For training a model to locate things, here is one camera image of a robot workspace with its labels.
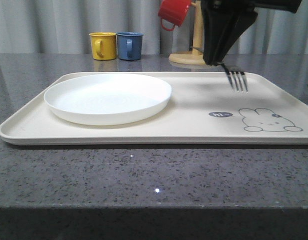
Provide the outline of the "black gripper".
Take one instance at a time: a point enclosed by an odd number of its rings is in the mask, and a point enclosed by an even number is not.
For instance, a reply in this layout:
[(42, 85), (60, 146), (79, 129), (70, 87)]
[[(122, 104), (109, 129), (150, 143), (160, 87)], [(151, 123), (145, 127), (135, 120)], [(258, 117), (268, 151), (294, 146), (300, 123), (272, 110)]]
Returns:
[(219, 65), (237, 39), (256, 21), (254, 8), (296, 13), (301, 0), (203, 0), (203, 59)]

